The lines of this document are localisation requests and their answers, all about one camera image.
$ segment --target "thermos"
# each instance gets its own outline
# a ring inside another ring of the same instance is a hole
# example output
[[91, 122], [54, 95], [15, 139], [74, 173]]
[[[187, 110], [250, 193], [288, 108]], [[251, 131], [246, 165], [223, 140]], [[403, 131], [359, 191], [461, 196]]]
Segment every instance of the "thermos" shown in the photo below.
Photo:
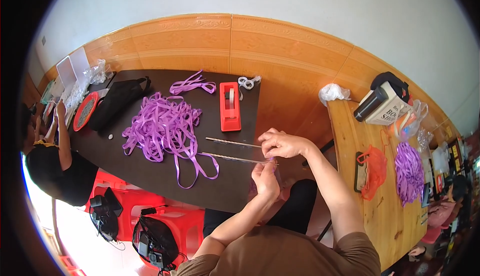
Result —
[[387, 92], [382, 87], [377, 87], [353, 112], [353, 116], [358, 122], [362, 122], [387, 99]]

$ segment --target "black shirt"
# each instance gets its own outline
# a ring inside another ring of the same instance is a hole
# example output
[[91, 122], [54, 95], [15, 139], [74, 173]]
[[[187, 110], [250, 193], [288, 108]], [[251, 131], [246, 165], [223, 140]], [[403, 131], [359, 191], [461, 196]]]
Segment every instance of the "black shirt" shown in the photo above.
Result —
[[62, 171], [58, 146], [43, 140], [35, 142], [25, 163], [33, 183], [51, 197], [75, 207], [87, 203], [99, 169], [72, 151], [71, 166]]

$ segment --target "table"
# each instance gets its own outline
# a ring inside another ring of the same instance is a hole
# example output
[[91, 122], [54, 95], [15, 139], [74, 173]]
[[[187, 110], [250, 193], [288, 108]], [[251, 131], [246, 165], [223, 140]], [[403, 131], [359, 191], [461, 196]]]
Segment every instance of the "table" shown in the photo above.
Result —
[[[151, 87], [153, 88], [151, 93], [148, 94], [149, 96], [156, 91], [160, 91], [163, 96], [170, 96], [169, 88], [174, 81], [185, 80], [195, 72], [129, 70], [118, 72], [113, 81], [148, 76], [152, 80]], [[220, 82], [237, 82], [238, 80], [238, 76], [235, 75], [209, 72], [202, 72], [202, 75], [207, 81], [214, 81], [217, 88]], [[92, 85], [89, 90], [91, 92], [100, 90], [106, 85], [107, 81], [101, 85]], [[208, 136], [253, 144], [260, 87], [259, 83], [255, 83], [252, 90], [242, 89], [243, 101], [240, 102], [242, 130], [225, 133], [220, 130], [218, 90], [209, 94], [202, 88], [195, 88], [180, 93], [187, 103], [192, 104], [193, 108], [202, 109], [200, 124], [194, 127], [194, 134], [198, 140], [198, 152], [209, 152], [243, 159], [263, 159], [260, 150], [231, 144], [219, 144], [205, 139]], [[74, 132], [72, 126], [70, 126], [71, 148], [77, 150], [83, 157], [108, 173], [152, 193], [199, 207], [228, 212], [241, 211], [247, 204], [248, 199], [253, 169], [253, 165], [250, 163], [216, 158], [220, 168], [217, 179], [210, 180], [200, 174], [191, 189], [182, 189], [177, 184], [176, 168], [172, 154], [165, 153], [164, 160], [160, 163], [147, 160], [140, 148], [135, 148], [129, 156], [124, 154], [122, 145], [126, 142], [126, 138], [122, 137], [122, 132], [131, 126], [132, 117], [138, 114], [141, 101], [139, 99], [125, 108], [112, 122], [112, 125], [101, 132], [92, 131], [88, 126]], [[113, 139], [108, 139], [109, 134], [113, 135]], [[201, 155], [197, 155], [196, 158], [208, 176], [215, 175], [216, 170], [211, 158]], [[180, 183], [183, 186], [189, 186], [195, 179], [194, 165], [189, 159], [179, 159], [179, 165]]]
[[[422, 208], [420, 202], [407, 203], [402, 208], [397, 195], [395, 172], [395, 156], [399, 141], [392, 137], [390, 145], [385, 148], [387, 158], [387, 177], [375, 197], [371, 201], [364, 200], [361, 194], [353, 191], [355, 183], [355, 153], [365, 152], [369, 145], [382, 150], [383, 143], [388, 143], [387, 136], [381, 134], [381, 129], [386, 126], [359, 123], [353, 117], [353, 111], [358, 103], [346, 100], [328, 101], [328, 112], [332, 123], [333, 139], [337, 166], [340, 175], [345, 179], [360, 206], [364, 219], [367, 235], [380, 255], [382, 271], [390, 267], [405, 255], [427, 231], [427, 223], [421, 225], [426, 219], [427, 208]], [[409, 141], [413, 147], [418, 147], [416, 138]]]

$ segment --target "coiled purple ribbon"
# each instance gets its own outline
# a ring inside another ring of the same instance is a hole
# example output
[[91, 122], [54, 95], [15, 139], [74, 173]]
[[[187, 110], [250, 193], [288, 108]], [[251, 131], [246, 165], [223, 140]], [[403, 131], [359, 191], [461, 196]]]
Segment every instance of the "coiled purple ribbon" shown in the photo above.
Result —
[[[177, 104], [172, 102], [172, 99], [182, 101]], [[211, 157], [216, 169], [214, 177], [208, 177], [195, 158], [198, 146], [194, 126], [200, 122], [201, 113], [202, 110], [192, 109], [181, 96], [162, 97], [162, 94], [157, 92], [150, 98], [144, 97], [138, 115], [131, 119], [131, 127], [122, 133], [122, 136], [127, 138], [127, 142], [122, 145], [124, 153], [130, 155], [137, 146], [143, 150], [148, 160], [156, 162], [163, 160], [164, 151], [173, 154], [177, 167], [177, 183], [183, 189], [190, 189], [195, 184], [199, 172], [208, 179], [217, 178], [219, 164], [212, 156], [200, 154]], [[189, 187], [180, 184], [179, 157], [190, 159], [195, 166], [195, 180]]]
[[420, 195], [423, 200], [423, 165], [422, 160], [415, 150], [407, 142], [399, 143], [395, 157], [396, 193], [402, 200], [402, 206], [413, 203]]
[[170, 87], [170, 93], [172, 95], [178, 95], [182, 92], [193, 90], [196, 87], [201, 87], [210, 94], [213, 94], [213, 92], [217, 90], [217, 85], [215, 84], [215, 82], [201, 82], [205, 80], [204, 78], [202, 78], [201, 75], [198, 76], [196, 79], [191, 80], [193, 77], [199, 75], [202, 71], [203, 70], [198, 71], [184, 81], [174, 82]]

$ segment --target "red bowl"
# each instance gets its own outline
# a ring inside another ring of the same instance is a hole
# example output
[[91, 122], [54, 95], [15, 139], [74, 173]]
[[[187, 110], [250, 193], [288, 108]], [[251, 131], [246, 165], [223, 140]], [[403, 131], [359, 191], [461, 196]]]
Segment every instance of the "red bowl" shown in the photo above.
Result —
[[[84, 110], [84, 107], [92, 99], [95, 100], [95, 102], [93, 103], [92, 109], [90, 110], [87, 117], [85, 118], [85, 121], [83, 122], [83, 125], [81, 125], [80, 127], [77, 127], [78, 120], [80, 119], [80, 116], [81, 116], [82, 111]], [[79, 131], [82, 127], [84, 127], [87, 124], [88, 120], [90, 119], [90, 116], [92, 115], [93, 111], [95, 110], [95, 107], [97, 107], [97, 102], [98, 101], [99, 101], [99, 93], [98, 92], [90, 93], [90, 94], [88, 94], [87, 97], [85, 97], [85, 99], [83, 100], [81, 105], [78, 107], [77, 113], [75, 114], [75, 118], [73, 119], [73, 130]]]

